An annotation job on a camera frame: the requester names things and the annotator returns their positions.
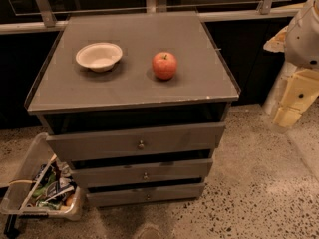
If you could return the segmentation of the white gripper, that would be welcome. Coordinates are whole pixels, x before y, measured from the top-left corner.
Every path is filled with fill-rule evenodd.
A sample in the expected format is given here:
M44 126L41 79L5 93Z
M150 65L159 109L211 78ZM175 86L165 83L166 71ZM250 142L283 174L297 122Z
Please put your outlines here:
M319 0L307 0L303 8L269 39L263 49L272 53L284 53L291 64L307 68L293 73L273 123L281 127L294 126L302 114L319 97Z

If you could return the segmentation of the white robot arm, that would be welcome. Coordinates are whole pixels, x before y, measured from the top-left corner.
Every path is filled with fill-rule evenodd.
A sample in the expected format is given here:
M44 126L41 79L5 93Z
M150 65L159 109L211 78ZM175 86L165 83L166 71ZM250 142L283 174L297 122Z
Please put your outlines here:
M273 124L290 128L319 97L319 0L307 0L263 49L285 56L264 108Z

